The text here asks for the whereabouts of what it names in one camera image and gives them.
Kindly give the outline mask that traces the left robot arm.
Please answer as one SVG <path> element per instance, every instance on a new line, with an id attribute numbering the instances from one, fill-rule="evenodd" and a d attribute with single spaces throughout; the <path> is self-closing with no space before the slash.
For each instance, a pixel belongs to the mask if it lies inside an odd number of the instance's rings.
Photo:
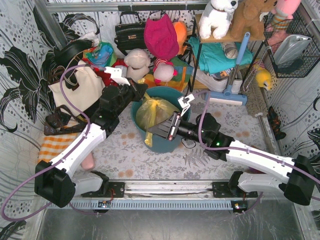
<path id="1" fill-rule="evenodd" d="M 92 150 L 102 143 L 119 124 L 119 115 L 130 102 L 139 102 L 148 85 L 110 85 L 102 90 L 99 107 L 83 132 L 62 153 L 35 167 L 34 192 L 63 208 L 78 195 L 105 197 L 109 194 L 109 178 L 98 171 L 74 177 L 77 168 Z"/>

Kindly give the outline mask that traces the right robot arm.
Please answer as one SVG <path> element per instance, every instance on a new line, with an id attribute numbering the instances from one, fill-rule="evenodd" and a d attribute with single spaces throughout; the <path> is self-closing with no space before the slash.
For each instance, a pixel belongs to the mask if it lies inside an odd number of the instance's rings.
<path id="1" fill-rule="evenodd" d="M 282 193 L 293 203 L 310 204 L 314 188 L 320 181 L 307 157 L 300 154 L 295 158 L 285 157 L 259 150 L 221 133 L 220 127 L 210 113 L 199 115 L 193 124 L 174 112 L 167 120 L 148 128 L 148 132 L 168 141 L 180 136 L 202 143 L 208 156 L 215 160 L 257 170 L 257 173 L 236 171 L 232 174 L 228 188 L 234 196 L 274 192 Z"/>

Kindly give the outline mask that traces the yellow plastic trash bag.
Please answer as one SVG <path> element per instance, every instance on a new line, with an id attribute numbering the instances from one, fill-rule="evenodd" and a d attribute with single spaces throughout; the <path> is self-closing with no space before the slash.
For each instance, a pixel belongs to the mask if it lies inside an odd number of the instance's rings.
<path id="1" fill-rule="evenodd" d="M 147 92 L 144 93 L 135 120 L 138 127 L 145 131 L 144 143 L 148 147 L 153 146 L 153 134 L 148 131 L 148 128 L 167 120 L 173 112 L 179 113 L 180 110 L 168 100 L 161 97 L 151 97 Z"/>

